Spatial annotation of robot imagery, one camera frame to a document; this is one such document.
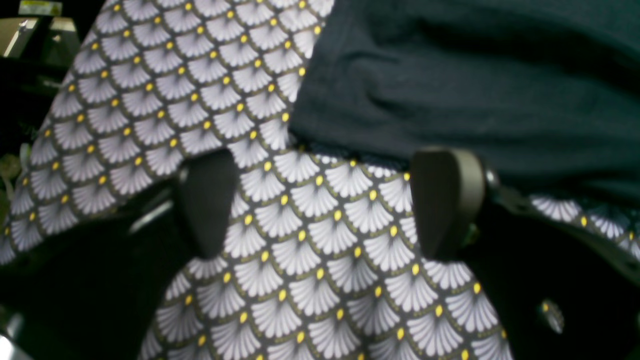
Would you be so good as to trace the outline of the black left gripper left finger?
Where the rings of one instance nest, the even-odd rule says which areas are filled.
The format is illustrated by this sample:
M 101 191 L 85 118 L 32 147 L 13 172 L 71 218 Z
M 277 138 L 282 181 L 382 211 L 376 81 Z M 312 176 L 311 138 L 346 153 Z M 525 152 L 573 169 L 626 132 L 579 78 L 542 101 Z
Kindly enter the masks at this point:
M 230 150 L 204 153 L 3 266 L 1 358 L 135 360 L 174 276 L 221 253 L 238 180 Z

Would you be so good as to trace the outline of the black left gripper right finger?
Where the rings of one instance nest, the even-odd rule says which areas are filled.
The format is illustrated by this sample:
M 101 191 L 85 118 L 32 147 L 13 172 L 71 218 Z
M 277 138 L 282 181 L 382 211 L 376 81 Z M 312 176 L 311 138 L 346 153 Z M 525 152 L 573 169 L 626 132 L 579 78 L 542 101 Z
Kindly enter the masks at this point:
M 428 146 L 410 161 L 423 256 L 471 269 L 516 360 L 637 360 L 639 262 L 544 216 L 475 153 Z

